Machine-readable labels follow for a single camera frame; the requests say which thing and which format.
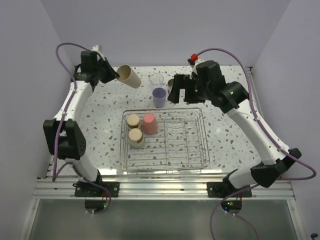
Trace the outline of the tall beige cup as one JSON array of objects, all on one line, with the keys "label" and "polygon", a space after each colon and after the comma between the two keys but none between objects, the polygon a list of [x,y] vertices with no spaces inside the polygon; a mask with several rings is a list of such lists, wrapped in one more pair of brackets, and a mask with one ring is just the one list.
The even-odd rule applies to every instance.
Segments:
[{"label": "tall beige cup", "polygon": [[137,89],[141,86],[141,79],[129,65],[120,66],[116,72],[119,75],[118,80],[121,83],[134,89]]}]

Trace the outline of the purple plastic cup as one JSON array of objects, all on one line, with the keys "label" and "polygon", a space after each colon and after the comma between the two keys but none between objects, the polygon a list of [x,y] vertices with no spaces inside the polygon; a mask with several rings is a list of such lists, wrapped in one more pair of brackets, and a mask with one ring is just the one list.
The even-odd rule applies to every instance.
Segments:
[{"label": "purple plastic cup", "polygon": [[167,92],[162,87],[157,87],[152,91],[152,99],[156,108],[163,108],[166,104]]}]

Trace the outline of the large clear glass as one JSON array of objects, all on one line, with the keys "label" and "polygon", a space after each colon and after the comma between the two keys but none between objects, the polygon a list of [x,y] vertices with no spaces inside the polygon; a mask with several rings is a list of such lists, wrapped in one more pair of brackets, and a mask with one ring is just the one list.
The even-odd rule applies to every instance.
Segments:
[{"label": "large clear glass", "polygon": [[148,78],[152,89],[162,88],[164,85],[164,76],[160,73],[153,73]]}]

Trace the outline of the coral red plastic cup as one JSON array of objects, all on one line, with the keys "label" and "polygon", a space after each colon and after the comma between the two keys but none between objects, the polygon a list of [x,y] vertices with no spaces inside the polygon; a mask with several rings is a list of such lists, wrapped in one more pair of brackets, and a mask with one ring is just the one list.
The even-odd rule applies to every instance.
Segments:
[{"label": "coral red plastic cup", "polygon": [[142,121],[143,131],[145,134],[153,135],[158,130],[158,122],[154,114],[147,113]]}]

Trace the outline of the steel cork-band cup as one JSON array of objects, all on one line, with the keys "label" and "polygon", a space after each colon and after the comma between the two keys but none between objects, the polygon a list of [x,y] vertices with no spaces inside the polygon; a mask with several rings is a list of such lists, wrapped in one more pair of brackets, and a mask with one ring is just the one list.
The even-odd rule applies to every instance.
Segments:
[{"label": "steel cork-band cup", "polygon": [[168,92],[168,94],[170,94],[171,91],[172,91],[173,83],[174,83],[174,79],[173,79],[173,78],[170,79],[170,80],[167,82],[167,92]]},{"label": "steel cork-band cup", "polygon": [[126,123],[130,130],[131,129],[139,129],[141,131],[143,130],[142,120],[137,114],[130,114],[126,118]]}]

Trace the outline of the steel cup with cork band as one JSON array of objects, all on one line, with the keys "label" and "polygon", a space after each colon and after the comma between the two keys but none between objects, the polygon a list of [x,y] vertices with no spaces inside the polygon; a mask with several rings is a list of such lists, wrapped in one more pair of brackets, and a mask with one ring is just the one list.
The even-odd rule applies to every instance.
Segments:
[{"label": "steel cup with cork band", "polygon": [[132,148],[140,149],[144,146],[145,139],[139,128],[132,128],[128,132],[129,144]]}]

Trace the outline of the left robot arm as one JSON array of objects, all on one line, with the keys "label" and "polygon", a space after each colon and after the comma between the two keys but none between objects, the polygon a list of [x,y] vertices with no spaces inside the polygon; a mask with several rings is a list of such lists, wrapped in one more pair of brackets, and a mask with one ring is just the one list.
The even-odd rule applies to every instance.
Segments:
[{"label": "left robot arm", "polygon": [[88,158],[86,138],[78,122],[98,83],[106,84],[118,77],[97,48],[82,51],[62,107],[53,119],[43,123],[48,150],[53,156],[52,178],[55,180],[63,169],[58,167],[58,160],[63,160],[65,165],[72,166],[80,181],[88,182],[86,190],[95,197],[103,193],[104,184],[98,180],[99,171]]}]

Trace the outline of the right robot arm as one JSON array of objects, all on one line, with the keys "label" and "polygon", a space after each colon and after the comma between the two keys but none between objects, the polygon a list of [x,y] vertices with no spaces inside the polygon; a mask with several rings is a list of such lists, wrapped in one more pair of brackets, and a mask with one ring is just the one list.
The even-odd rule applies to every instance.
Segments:
[{"label": "right robot arm", "polygon": [[258,184],[270,187],[295,162],[302,153],[298,148],[289,148],[267,126],[267,133],[259,126],[264,119],[252,110],[249,93],[237,81],[227,83],[220,65],[213,60],[196,60],[191,74],[176,74],[168,101],[180,101],[184,89],[184,102],[188,104],[210,101],[211,104],[231,118],[248,137],[260,157],[260,163],[247,169],[235,169],[222,180],[217,188],[220,195],[235,196],[241,189]]}]

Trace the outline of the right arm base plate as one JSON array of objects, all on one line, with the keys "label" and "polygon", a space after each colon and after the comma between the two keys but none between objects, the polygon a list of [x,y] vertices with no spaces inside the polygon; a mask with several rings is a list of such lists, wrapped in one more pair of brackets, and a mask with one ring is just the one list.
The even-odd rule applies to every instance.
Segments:
[{"label": "right arm base plate", "polygon": [[250,186],[244,186],[240,189],[234,188],[232,185],[229,185],[224,182],[207,182],[206,189],[209,198],[220,198],[223,199],[231,194],[238,193],[237,197],[250,198],[252,197],[252,191],[248,189]]}]

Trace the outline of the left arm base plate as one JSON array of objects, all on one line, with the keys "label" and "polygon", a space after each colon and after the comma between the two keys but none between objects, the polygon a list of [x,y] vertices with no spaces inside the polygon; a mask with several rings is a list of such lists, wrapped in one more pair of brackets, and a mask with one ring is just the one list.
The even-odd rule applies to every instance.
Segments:
[{"label": "left arm base plate", "polygon": [[102,182],[100,185],[102,188],[81,181],[73,183],[72,186],[75,187],[74,196],[82,198],[106,197],[107,194],[102,188],[107,189],[112,198],[117,198],[120,190],[120,183],[117,181]]}]

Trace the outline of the aluminium rail frame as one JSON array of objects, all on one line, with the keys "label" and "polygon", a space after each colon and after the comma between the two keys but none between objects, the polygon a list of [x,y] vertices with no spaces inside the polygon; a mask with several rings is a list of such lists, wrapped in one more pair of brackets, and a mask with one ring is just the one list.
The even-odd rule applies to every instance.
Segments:
[{"label": "aluminium rail frame", "polygon": [[154,109],[149,76],[159,73],[166,80],[187,74],[188,66],[141,66],[137,90],[113,82],[99,85],[80,119],[87,139],[87,154],[106,182],[119,182],[118,197],[101,214],[85,211],[85,199],[75,196],[77,180],[66,167],[52,182],[50,172],[38,179],[22,229],[22,240],[122,240],[217,239],[302,240],[295,194],[289,181],[270,188],[257,187],[252,197],[242,198],[242,210],[233,217],[208,197],[207,182],[220,182],[234,169],[259,162],[249,139],[226,115],[209,103],[167,103],[165,109],[199,108],[203,112],[210,164],[203,169],[125,172],[120,165],[123,112]]}]

